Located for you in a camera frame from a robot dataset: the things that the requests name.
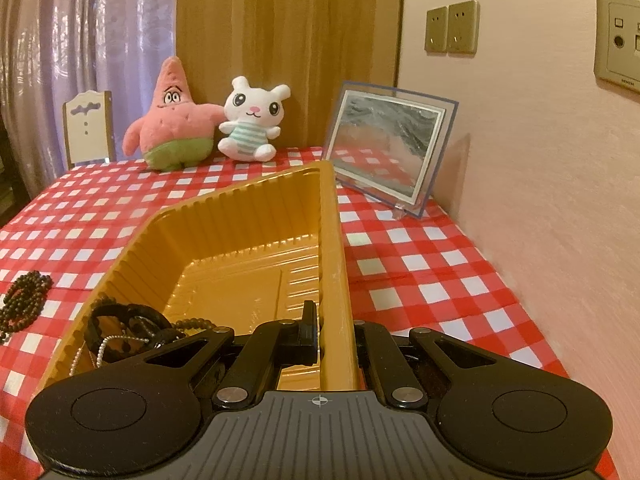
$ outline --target white bunny plush toy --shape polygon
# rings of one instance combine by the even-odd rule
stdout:
[[[226,121],[220,131],[228,137],[220,140],[218,149],[233,160],[267,162],[276,153],[269,139],[280,135],[284,117],[282,101],[291,95],[287,85],[272,90],[251,88],[244,76],[236,77],[234,91],[226,99]]]

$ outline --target white wooden chair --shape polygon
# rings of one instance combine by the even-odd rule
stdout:
[[[115,160],[110,91],[78,94],[63,104],[62,117],[69,169],[92,160]]]

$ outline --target metal screw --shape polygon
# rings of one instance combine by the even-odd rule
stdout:
[[[424,397],[418,388],[412,388],[411,386],[396,388],[391,393],[391,396],[399,402],[418,402]]]
[[[244,388],[239,388],[238,386],[228,386],[227,388],[222,388],[221,390],[219,390],[216,396],[222,402],[233,403],[245,400],[249,396],[249,394]]]

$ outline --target pink wall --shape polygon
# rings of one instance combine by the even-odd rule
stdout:
[[[460,101],[437,200],[569,373],[609,403],[640,478],[640,96],[593,76],[596,0],[478,0],[475,57],[423,49],[405,0],[398,86]]]

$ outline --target bunny ear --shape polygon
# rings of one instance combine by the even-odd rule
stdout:
[[[287,85],[278,85],[271,90],[271,93],[275,94],[280,101],[291,97],[291,89]]]
[[[234,90],[243,90],[249,88],[249,82],[243,75],[239,75],[231,82],[231,86]]]

